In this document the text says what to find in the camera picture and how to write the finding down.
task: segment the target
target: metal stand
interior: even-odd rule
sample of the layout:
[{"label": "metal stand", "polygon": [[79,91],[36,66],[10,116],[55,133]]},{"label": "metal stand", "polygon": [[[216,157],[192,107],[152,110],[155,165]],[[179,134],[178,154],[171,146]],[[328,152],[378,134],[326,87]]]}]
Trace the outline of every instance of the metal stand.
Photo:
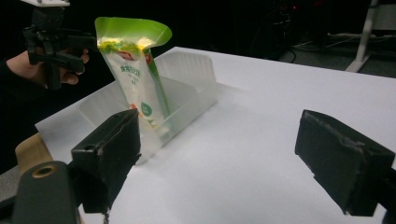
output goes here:
[{"label": "metal stand", "polygon": [[361,42],[359,43],[358,54],[355,60],[346,69],[347,72],[359,72],[361,67],[367,62],[370,55],[366,55],[367,43],[369,42],[373,25],[375,23],[375,12],[378,7],[378,0],[372,0],[367,11],[366,22],[364,23],[363,32],[361,34]]}]

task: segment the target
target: person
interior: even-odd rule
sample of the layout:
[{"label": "person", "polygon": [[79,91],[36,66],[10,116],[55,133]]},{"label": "person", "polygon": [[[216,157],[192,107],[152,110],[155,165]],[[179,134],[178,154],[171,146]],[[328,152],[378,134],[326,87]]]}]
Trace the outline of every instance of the person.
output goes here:
[{"label": "person", "polygon": [[[87,49],[80,58],[84,63],[89,61]],[[81,74],[60,68],[65,84],[76,85]],[[22,105],[43,97],[47,90],[45,77],[44,64],[30,64],[27,51],[0,62],[0,174],[17,165],[15,147],[22,139],[16,136],[21,125],[17,124],[15,114]]]}]

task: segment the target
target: black mount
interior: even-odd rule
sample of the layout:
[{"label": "black mount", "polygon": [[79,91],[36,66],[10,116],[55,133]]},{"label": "black mount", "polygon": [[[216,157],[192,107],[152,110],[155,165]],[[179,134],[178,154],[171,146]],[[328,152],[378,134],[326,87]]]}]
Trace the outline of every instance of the black mount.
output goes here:
[{"label": "black mount", "polygon": [[304,110],[295,153],[345,214],[372,217],[380,203],[383,224],[396,224],[395,153],[345,123]]},{"label": "black mount", "polygon": [[79,56],[61,50],[79,49],[79,54],[84,48],[97,50],[94,36],[77,30],[61,29],[63,20],[63,7],[36,7],[32,26],[23,30],[30,64],[44,63],[47,85],[51,90],[62,87],[60,67],[78,73],[84,71],[84,63]]}]

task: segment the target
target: wooden block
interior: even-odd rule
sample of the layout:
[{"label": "wooden block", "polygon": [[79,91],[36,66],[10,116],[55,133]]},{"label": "wooden block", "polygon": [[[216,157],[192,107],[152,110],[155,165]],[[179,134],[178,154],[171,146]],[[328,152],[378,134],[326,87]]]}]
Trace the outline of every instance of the wooden block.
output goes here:
[{"label": "wooden block", "polygon": [[17,155],[21,175],[40,163],[53,161],[40,133],[36,133],[21,142],[15,148],[15,154]]}]

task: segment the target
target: green pouch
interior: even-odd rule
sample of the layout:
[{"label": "green pouch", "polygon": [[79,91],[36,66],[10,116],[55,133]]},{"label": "green pouch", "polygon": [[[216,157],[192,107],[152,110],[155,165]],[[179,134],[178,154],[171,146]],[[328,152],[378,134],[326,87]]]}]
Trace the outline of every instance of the green pouch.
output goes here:
[{"label": "green pouch", "polygon": [[152,128],[169,116],[169,106],[150,49],[165,44],[171,30],[156,21],[99,17],[97,45],[126,101]]}]

